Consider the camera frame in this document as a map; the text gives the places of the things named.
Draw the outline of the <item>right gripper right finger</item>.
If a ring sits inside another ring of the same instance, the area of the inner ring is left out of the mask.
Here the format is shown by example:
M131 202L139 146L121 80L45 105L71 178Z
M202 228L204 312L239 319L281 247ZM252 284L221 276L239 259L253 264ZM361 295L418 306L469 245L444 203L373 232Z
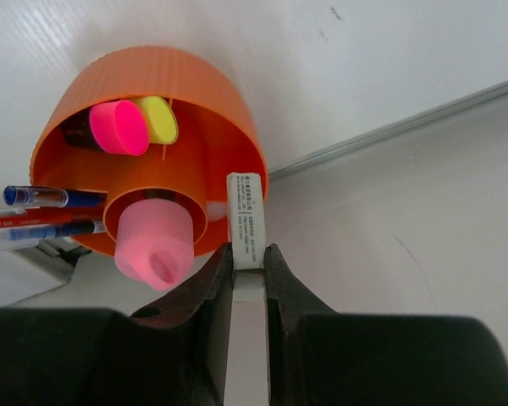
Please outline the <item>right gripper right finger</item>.
M278 246L264 266L272 405L508 405L508 363L482 322L339 313Z

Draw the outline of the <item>white staples box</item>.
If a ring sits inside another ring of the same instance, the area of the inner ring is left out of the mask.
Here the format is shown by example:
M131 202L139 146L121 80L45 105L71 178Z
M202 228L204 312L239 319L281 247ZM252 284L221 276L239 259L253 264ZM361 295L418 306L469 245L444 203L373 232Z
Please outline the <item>white staples box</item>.
M266 227L262 180L257 173L227 176L229 240L233 256L233 301L265 297Z

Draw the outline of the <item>pink cap black highlighter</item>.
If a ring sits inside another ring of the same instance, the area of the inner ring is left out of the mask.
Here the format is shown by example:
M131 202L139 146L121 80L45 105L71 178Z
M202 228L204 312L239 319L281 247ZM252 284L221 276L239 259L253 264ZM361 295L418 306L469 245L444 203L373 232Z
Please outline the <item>pink cap black highlighter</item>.
M141 156L149 146L143 113L129 100L88 107L65 119L58 127L68 145L82 149Z

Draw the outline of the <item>dark blue gel pen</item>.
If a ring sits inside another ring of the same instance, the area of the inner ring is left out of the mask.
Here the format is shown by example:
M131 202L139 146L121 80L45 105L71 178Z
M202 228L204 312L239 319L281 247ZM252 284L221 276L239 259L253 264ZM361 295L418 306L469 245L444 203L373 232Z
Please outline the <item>dark blue gel pen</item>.
M9 185L0 189L0 209L5 208L85 208L98 207L105 195L75 189Z

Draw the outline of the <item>yellow cap black highlighter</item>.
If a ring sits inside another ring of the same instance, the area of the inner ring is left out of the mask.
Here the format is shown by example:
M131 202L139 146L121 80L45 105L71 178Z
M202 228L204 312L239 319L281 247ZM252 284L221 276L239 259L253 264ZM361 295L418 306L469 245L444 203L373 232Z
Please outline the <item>yellow cap black highlighter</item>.
M132 99L141 110L151 144L171 145L179 136L179 125L171 106L160 96Z

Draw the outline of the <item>blue clear barrel pen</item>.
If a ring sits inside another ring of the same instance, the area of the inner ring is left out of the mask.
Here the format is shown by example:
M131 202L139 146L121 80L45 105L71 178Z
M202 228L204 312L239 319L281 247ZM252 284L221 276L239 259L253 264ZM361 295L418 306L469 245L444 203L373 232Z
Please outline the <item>blue clear barrel pen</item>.
M54 239L85 234L103 233L106 229L101 221L75 221L58 225L45 225L27 228L10 228L0 231L0 243L28 239Z

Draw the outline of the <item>red gel pen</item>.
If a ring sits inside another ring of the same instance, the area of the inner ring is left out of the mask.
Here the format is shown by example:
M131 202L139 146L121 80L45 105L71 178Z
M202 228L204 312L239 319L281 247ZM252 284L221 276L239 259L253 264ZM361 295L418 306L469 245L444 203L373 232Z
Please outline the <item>red gel pen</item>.
M62 224L75 220L97 220L101 217L101 212L30 211L23 215L0 216L0 229Z

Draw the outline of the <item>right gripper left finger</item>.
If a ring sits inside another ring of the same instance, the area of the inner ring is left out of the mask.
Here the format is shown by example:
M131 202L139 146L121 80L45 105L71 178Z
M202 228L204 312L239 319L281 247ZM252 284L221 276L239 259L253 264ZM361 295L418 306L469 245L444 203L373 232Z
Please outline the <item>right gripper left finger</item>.
M0 308L0 405L220 405L232 252L124 315Z

